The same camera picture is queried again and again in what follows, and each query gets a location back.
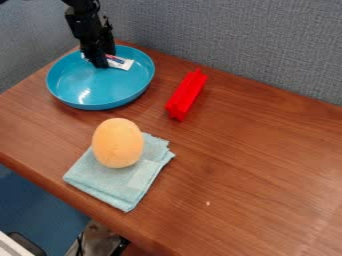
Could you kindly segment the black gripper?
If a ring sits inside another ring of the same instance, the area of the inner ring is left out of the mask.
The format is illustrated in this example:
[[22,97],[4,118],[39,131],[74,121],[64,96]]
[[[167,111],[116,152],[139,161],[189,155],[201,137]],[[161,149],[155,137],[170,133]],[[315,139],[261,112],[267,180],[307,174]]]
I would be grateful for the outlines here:
[[79,12],[74,7],[66,10],[64,17],[74,37],[79,40],[80,51],[96,68],[107,68],[106,53],[116,54],[112,35],[112,25],[107,16],[99,16],[99,6],[86,12]]

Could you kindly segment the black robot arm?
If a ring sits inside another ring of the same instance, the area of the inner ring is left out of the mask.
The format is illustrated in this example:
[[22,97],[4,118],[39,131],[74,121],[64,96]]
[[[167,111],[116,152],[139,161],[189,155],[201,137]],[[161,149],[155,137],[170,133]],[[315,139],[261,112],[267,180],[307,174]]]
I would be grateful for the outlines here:
[[68,5],[64,17],[86,59],[96,68],[108,68],[106,55],[115,55],[116,49],[108,17],[99,16],[99,0],[62,1]]

